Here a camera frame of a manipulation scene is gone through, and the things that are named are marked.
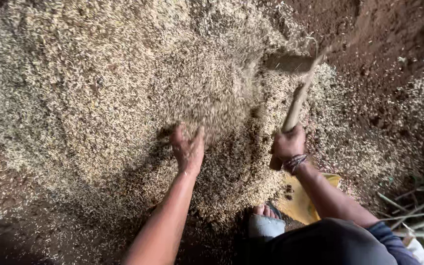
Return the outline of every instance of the blue sleeve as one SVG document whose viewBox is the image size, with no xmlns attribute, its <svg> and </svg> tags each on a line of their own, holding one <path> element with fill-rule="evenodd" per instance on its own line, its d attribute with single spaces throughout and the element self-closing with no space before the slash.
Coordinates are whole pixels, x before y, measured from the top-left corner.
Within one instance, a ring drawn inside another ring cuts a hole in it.
<svg viewBox="0 0 424 265">
<path fill-rule="evenodd" d="M 420 262 L 413 257 L 413 253 L 403 245 L 400 238 L 395 236 L 384 222 L 378 222 L 367 230 L 395 257 L 398 265 L 420 265 Z"/>
</svg>

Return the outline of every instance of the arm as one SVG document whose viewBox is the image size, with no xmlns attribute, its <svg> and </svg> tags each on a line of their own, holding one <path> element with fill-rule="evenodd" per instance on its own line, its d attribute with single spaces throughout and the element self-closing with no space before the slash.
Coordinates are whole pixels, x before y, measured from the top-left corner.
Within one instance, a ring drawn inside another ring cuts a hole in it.
<svg viewBox="0 0 424 265">
<path fill-rule="evenodd" d="M 181 123 L 171 136 L 179 173 L 165 198 L 142 227 L 127 254 L 124 265 L 173 264 L 186 222 L 192 190 L 204 156 L 204 129 L 196 137 L 185 141 Z"/>
<path fill-rule="evenodd" d="M 303 154 L 305 150 L 305 132 L 302 125 L 297 124 L 291 132 L 286 134 L 278 133 L 272 150 L 282 161 Z M 341 190 L 330 185 L 327 179 L 310 163 L 301 163 L 297 166 L 295 173 L 321 218 L 333 217 L 351 220 L 365 228 L 379 221 L 377 217 L 359 205 L 359 203 Z"/>
</svg>

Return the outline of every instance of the forearm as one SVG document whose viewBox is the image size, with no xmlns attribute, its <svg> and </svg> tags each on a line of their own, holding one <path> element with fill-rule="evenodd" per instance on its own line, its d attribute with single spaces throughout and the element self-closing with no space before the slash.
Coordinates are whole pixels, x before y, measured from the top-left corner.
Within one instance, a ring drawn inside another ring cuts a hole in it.
<svg viewBox="0 0 424 265">
<path fill-rule="evenodd" d="M 125 265 L 173 264 L 186 222 L 197 176 L 176 176 L 163 202 L 135 238 Z"/>
<path fill-rule="evenodd" d="M 333 217 L 354 221 L 362 227 L 370 227 L 379 220 L 355 200 L 333 187 L 310 163 L 300 164 L 297 179 L 312 200 L 321 218 Z"/>
</svg>

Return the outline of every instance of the bracelet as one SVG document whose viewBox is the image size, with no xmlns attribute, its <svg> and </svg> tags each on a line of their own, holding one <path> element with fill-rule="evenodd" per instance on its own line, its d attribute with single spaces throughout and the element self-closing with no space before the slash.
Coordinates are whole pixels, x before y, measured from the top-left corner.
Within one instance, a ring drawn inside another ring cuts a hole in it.
<svg viewBox="0 0 424 265">
<path fill-rule="evenodd" d="M 291 159 L 284 162 L 284 168 L 287 169 L 292 175 L 295 175 L 297 167 L 307 159 L 307 155 L 293 156 Z"/>
</svg>

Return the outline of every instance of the hand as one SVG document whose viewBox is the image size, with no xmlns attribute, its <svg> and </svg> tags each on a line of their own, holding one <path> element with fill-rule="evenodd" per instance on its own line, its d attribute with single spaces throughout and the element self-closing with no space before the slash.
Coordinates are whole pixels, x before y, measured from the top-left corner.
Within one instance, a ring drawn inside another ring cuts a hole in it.
<svg viewBox="0 0 424 265">
<path fill-rule="evenodd" d="M 170 142 L 173 146 L 174 156 L 178 160 L 179 172 L 197 177 L 204 158 L 204 127 L 200 126 L 197 129 L 196 136 L 191 141 L 183 139 L 185 127 L 184 123 L 176 126 L 170 136 Z"/>
<path fill-rule="evenodd" d="M 271 153 L 281 161 L 286 161 L 294 156 L 302 155 L 305 152 L 305 132 L 302 124 L 298 123 L 292 131 L 287 133 L 277 133 Z"/>
</svg>

